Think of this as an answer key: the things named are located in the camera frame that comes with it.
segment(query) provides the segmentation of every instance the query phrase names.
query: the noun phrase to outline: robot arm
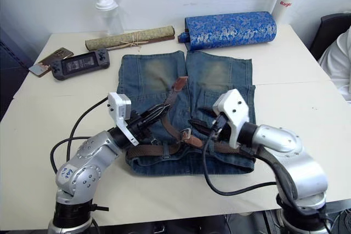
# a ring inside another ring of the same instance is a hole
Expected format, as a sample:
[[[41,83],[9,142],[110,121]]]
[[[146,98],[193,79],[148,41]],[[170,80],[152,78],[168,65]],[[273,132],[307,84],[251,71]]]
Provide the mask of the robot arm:
[[[148,127],[170,109],[160,104],[131,117],[131,101],[124,94],[110,93],[109,111],[116,127],[86,140],[56,174],[56,206],[48,233],[81,233],[90,227],[90,212],[108,210],[92,204],[98,181],[105,169],[131,145],[148,137]]]
[[[248,107],[236,89],[222,94],[213,110],[228,120],[230,147],[243,149],[273,169],[279,192],[277,202],[289,210],[285,224],[294,221],[296,225],[297,218],[304,223],[316,219],[326,203],[327,178],[305,151],[299,136],[287,129],[248,122]],[[324,228],[319,219],[316,225]]]

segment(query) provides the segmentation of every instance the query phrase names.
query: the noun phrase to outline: bottle lid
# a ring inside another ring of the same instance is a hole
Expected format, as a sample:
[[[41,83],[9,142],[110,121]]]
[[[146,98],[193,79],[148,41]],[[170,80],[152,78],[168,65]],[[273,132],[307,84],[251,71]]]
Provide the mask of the bottle lid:
[[[109,11],[118,7],[115,0],[97,0],[96,8],[103,11]]]

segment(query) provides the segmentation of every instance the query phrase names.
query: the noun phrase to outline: black chair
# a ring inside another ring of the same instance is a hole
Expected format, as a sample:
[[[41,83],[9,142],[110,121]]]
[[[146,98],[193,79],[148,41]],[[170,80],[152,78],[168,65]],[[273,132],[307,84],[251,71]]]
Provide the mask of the black chair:
[[[323,52],[351,25],[351,13],[338,13],[320,18],[321,22],[309,51],[318,61]]]

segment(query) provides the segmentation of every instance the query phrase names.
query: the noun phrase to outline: floor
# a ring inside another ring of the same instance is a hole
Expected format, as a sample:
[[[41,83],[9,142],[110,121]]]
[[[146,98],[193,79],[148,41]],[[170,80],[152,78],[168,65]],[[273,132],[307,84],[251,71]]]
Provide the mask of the floor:
[[[0,71],[0,120],[2,120],[13,96],[26,78],[28,70],[14,60],[8,51],[0,45]]]
[[[191,221],[197,221],[198,218],[170,220],[163,222],[146,222],[140,224],[120,225],[120,226],[103,226],[100,227],[101,234],[286,234],[288,233],[276,217],[277,210],[266,210],[262,212],[254,212],[250,215],[230,214],[213,217],[205,217],[204,222],[210,222],[210,218],[222,219],[222,222],[227,221],[228,224],[221,230],[201,231],[196,230],[191,225]],[[329,217],[334,221],[330,227],[333,234],[350,234],[351,233],[351,211],[343,209],[329,214]],[[21,230],[21,231],[1,231],[1,234],[45,234],[47,230]],[[89,234],[97,233],[93,227]]]

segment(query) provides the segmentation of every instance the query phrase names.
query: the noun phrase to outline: black cable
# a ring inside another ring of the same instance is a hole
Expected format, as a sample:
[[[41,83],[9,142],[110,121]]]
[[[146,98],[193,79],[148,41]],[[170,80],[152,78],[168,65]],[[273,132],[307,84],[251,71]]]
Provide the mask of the black cable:
[[[92,224],[95,226],[97,233],[101,234],[100,227],[94,218],[92,219]]]
[[[203,149],[202,149],[203,174],[205,176],[205,179],[206,179],[206,182],[207,182],[208,186],[214,192],[216,192],[217,194],[222,195],[222,196],[234,196],[234,195],[238,195],[238,194],[241,194],[241,193],[245,193],[247,191],[258,189],[259,187],[276,185],[276,182],[266,182],[266,183],[261,183],[261,184],[249,186],[249,187],[246,187],[244,189],[239,189],[239,190],[232,191],[232,192],[223,192],[223,191],[215,188],[215,186],[213,186],[211,181],[210,181],[210,177],[208,175],[208,170],[207,170],[207,165],[206,165],[206,150],[207,150],[208,145],[210,144],[210,141],[213,138],[214,134],[215,134],[215,131],[211,131],[211,133],[208,136],[208,139],[207,139],[207,141],[206,141],[206,143],[205,143],[205,145],[203,146]]]
[[[103,98],[101,101],[99,101],[98,103],[94,104],[92,107],[90,107],[87,111],[85,111],[77,120],[77,122],[75,123],[75,125],[72,128],[71,134],[70,134],[70,138],[73,138],[75,131],[79,125],[79,123],[81,122],[81,120],[84,118],[85,115],[87,115],[88,113],[90,113],[93,109],[95,109],[96,107],[98,107],[100,104],[103,104],[105,101],[107,101],[107,97]],[[68,142],[67,145],[67,153],[66,153],[66,161],[68,161],[70,159],[70,154],[71,154],[71,144],[72,141],[70,140]]]
[[[325,229],[327,230],[328,234],[332,234],[327,223],[326,223],[326,220],[323,220],[323,225],[324,225]]]
[[[228,215],[227,215],[227,216],[223,215],[223,216],[224,216],[225,223],[227,224],[227,227],[228,227],[228,229],[229,229],[229,233],[230,233],[230,234],[233,234],[233,233],[231,232],[231,229],[230,229],[230,226],[229,226],[229,223],[228,223]]]
[[[52,149],[51,149],[51,152],[50,152],[50,163],[51,163],[51,166],[53,167],[53,170],[55,172],[55,174],[57,173],[57,167],[56,167],[56,164],[55,164],[55,160],[54,160],[54,153],[56,151],[56,149],[62,145],[63,143],[67,142],[67,141],[72,141],[72,140],[79,140],[79,139],[89,139],[90,136],[79,136],[79,137],[72,137],[72,138],[67,138],[67,139],[64,139],[62,141],[59,141]]]
[[[336,218],[334,219],[333,223],[331,224],[330,231],[333,231],[333,228],[334,228],[334,226],[335,226],[336,221],[340,222],[340,217],[341,217],[342,213],[344,213],[345,211],[346,211],[346,210],[341,211],[341,212],[336,216]]]
[[[340,229],[340,221],[341,221],[341,219],[339,218],[339,223],[338,223],[338,231],[339,231],[339,229]],[[349,233],[351,233],[351,214],[350,213],[345,213],[345,217],[344,217],[344,224],[345,224],[345,227],[346,227],[346,229],[347,229],[347,231],[349,232]]]
[[[341,222],[341,216],[339,217],[339,222],[338,222],[338,233],[340,233],[340,222]]]
[[[288,190],[286,189],[285,185],[282,183],[282,178],[280,176],[280,173],[278,173],[278,171],[276,170],[276,167],[272,164],[271,161],[259,156],[259,155],[254,155],[255,158],[257,159],[260,159],[261,161],[265,162],[274,172],[275,174],[275,178],[277,179],[281,189],[283,190],[284,192],[284,195],[285,197],[287,198],[289,204],[291,206],[293,206],[294,210],[300,214],[301,216],[310,216],[310,215],[313,215],[313,214],[316,214],[318,213],[318,217],[319,219],[321,220],[321,222],[323,223],[325,229],[327,230],[327,232],[329,234],[331,234],[331,230],[328,228],[328,226],[326,225],[326,221],[329,221],[333,224],[333,220],[328,218],[327,216],[323,216],[323,213],[322,212],[319,212],[318,210],[312,210],[311,212],[308,212],[308,211],[303,211],[301,210],[295,203],[295,201],[293,200],[292,196],[290,195],[290,193],[288,192]]]

